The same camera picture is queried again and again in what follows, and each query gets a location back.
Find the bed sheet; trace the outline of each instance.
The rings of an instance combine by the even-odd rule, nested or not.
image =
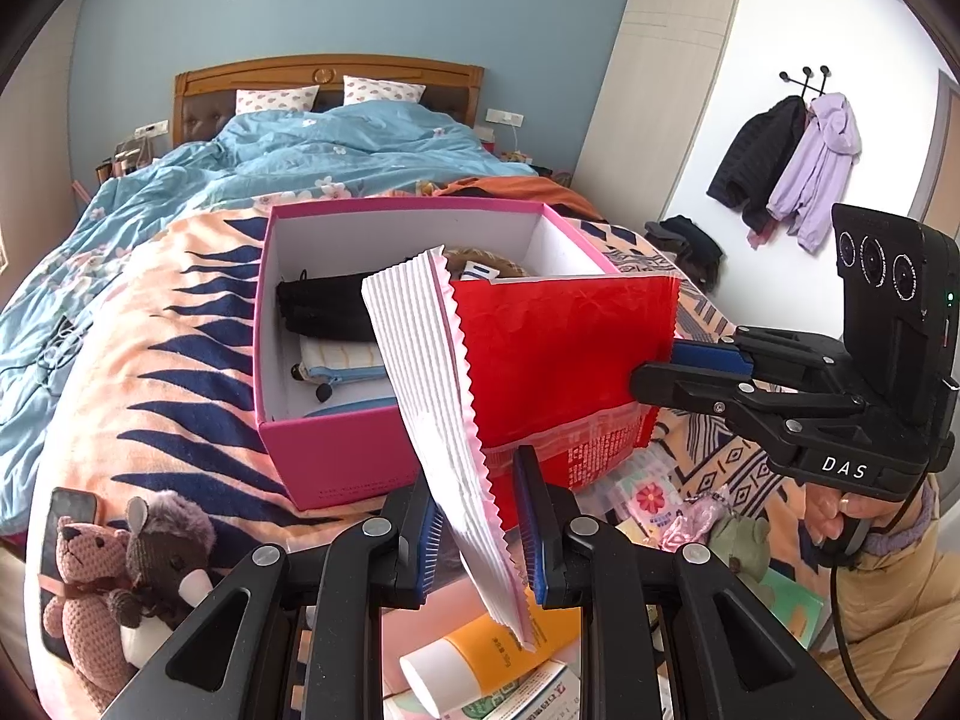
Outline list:
[[[621,271],[673,271],[630,230],[575,223]],[[97,322],[64,388],[37,477],[28,544],[26,615],[37,688],[54,720],[96,713],[66,664],[40,638],[37,571],[54,487],[90,490],[104,519],[123,526],[128,498],[177,490],[214,521],[215,568],[261,541],[330,541],[381,500],[298,512],[256,432],[251,392],[253,291],[266,229],[262,208],[197,215],[170,225],[130,257],[104,296]],[[733,327],[683,281],[677,328],[708,340]],[[736,507],[773,524],[775,567],[819,589],[800,526],[803,495],[771,474],[765,454],[710,416],[662,410],[655,440],[675,461],[684,491],[727,484]]]
[[[370,101],[323,114],[237,116],[215,140],[186,143],[147,169],[107,181],[0,314],[0,536],[27,527],[47,426],[100,295],[138,245],[200,211],[510,175],[534,173],[488,154],[472,129],[446,114]]]

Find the red flower print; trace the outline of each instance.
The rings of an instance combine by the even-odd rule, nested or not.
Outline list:
[[[640,509],[645,512],[656,514],[666,506],[664,490],[660,485],[655,485],[652,482],[649,485],[644,485],[640,490],[637,490],[637,506],[640,506]]]

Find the blue duvet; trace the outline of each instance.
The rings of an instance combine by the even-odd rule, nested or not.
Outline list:
[[[468,127],[413,103],[328,113],[265,111],[107,181],[70,237],[0,314],[0,535],[26,530],[47,425],[104,288],[130,252],[203,210],[413,191],[421,180],[532,175],[480,148]]]

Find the bed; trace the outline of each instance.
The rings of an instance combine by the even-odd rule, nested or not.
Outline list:
[[[344,73],[423,82],[424,106],[230,112],[230,96],[241,88],[319,83],[320,93],[329,93],[320,107],[333,104]],[[46,389],[45,421],[37,421],[36,409],[31,413],[31,425],[40,426],[30,444],[32,509],[28,501],[18,512],[30,523],[25,614],[31,660],[54,720],[96,716],[70,666],[48,652],[41,633],[49,595],[38,575],[54,488],[96,494],[100,520],[114,526],[125,525],[133,495],[179,491],[214,522],[216,570],[228,570],[262,541],[291,547],[329,541],[379,507],[373,499],[297,511],[256,434],[251,324],[267,214],[276,203],[403,193],[422,181],[530,175],[525,166],[483,152],[469,132],[481,79],[479,68],[341,55],[256,60],[179,76],[179,148],[153,167],[107,183],[64,247],[18,290],[14,316],[24,326],[39,322],[40,331],[30,333],[34,342],[46,340],[58,361],[68,358],[45,362],[40,371],[56,386]],[[428,104],[441,110],[427,110]],[[313,124],[305,127],[306,121]],[[630,230],[571,223],[621,271],[673,269]],[[71,318],[69,327],[59,326],[62,314]],[[0,337],[13,331],[5,317]],[[699,340],[733,331],[688,280],[677,329]],[[799,526],[803,495],[769,472],[758,447],[727,433],[717,418],[667,410],[655,439],[673,457],[683,490],[728,484],[742,512],[766,512],[778,567],[817,586]]]

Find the person's hand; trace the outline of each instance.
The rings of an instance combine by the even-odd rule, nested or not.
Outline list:
[[[806,511],[803,523],[813,543],[820,546],[828,538],[840,538],[843,533],[843,515],[853,519],[870,519],[875,527],[882,528],[894,518],[901,503],[878,501],[854,493],[842,493],[840,490],[820,485],[806,484]],[[920,495],[914,498],[910,511],[898,523],[898,529],[913,524],[919,512]]]

